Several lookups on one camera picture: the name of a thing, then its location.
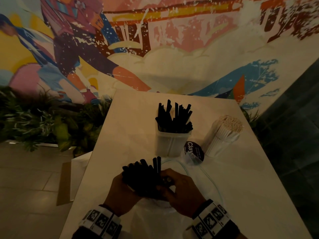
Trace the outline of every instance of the tile floor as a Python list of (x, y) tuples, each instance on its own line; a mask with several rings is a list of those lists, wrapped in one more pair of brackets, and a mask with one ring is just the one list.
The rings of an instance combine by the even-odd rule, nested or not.
[(0, 144), (0, 237), (58, 239), (71, 203), (56, 206), (61, 166), (72, 151)]

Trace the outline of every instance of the white paper wrapper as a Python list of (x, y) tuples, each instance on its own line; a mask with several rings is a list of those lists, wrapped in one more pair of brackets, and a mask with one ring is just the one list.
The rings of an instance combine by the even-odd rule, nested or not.
[(202, 149), (206, 156), (217, 157), (227, 146), (236, 141), (242, 132), (240, 120), (228, 115), (216, 120), (204, 139)]

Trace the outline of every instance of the bundle of black straws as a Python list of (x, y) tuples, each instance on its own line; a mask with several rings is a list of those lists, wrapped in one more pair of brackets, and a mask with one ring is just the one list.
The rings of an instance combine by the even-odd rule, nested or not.
[(161, 157), (153, 158), (152, 165), (148, 166), (144, 159), (135, 164), (130, 163), (123, 167), (123, 182), (131, 187), (139, 196), (166, 200), (161, 196), (156, 186), (169, 188), (173, 181), (169, 177), (161, 178)]
[(159, 131), (170, 133), (189, 133), (191, 130), (193, 130), (192, 123), (187, 123), (192, 114), (190, 107), (191, 105), (188, 104), (187, 108), (185, 109), (183, 105), (178, 106), (178, 104), (175, 103), (175, 117), (172, 119), (170, 114), (172, 109), (171, 101), (167, 101), (166, 111), (164, 109), (164, 105), (159, 103), (158, 115), (155, 118)]

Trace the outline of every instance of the colorful mural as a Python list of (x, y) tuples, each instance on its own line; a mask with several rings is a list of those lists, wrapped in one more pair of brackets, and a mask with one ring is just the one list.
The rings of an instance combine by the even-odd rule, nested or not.
[(263, 112), (317, 58), (319, 0), (0, 0), (0, 85), (98, 103), (117, 88)]

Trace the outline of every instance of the tabletop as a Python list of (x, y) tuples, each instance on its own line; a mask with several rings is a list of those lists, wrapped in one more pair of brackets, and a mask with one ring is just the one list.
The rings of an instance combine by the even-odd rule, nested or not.
[[(198, 144), (222, 115), (243, 122), (239, 139), (218, 158), (205, 158), (202, 167), (217, 185), (232, 220), (248, 239), (311, 238), (236, 101), (118, 89), (60, 239), (70, 239), (87, 211), (103, 203), (112, 179), (122, 172), (122, 166), (154, 157), (156, 110), (159, 103), (166, 104), (168, 99), (184, 107), (192, 105), (194, 129), (189, 140)], [(136, 209), (121, 219), (122, 230), (136, 238), (146, 238), (136, 235), (145, 225)], [(178, 220), (189, 223), (188, 219)], [(164, 234), (171, 226), (165, 223), (161, 220), (157, 224)]]

